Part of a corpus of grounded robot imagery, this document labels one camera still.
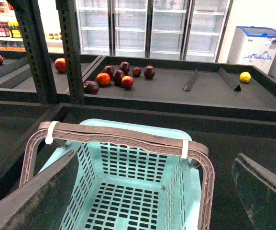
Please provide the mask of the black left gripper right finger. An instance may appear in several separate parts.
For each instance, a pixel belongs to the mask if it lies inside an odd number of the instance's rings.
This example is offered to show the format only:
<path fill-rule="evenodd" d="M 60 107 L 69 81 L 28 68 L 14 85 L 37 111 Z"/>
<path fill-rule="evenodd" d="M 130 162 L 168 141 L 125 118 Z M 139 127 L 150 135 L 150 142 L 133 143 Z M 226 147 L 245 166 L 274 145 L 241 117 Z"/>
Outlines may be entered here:
<path fill-rule="evenodd" d="M 232 179 L 255 230 L 276 230 L 276 174 L 239 153 Z"/>

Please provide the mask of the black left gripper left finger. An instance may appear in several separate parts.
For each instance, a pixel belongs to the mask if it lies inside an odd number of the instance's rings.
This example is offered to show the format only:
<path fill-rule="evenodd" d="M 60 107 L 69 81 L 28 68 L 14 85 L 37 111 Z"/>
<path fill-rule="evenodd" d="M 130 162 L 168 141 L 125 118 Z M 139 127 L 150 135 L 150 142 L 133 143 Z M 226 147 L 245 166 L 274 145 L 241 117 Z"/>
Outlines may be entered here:
<path fill-rule="evenodd" d="M 57 230 L 78 172 L 77 152 L 69 151 L 0 201 L 0 230 Z"/>

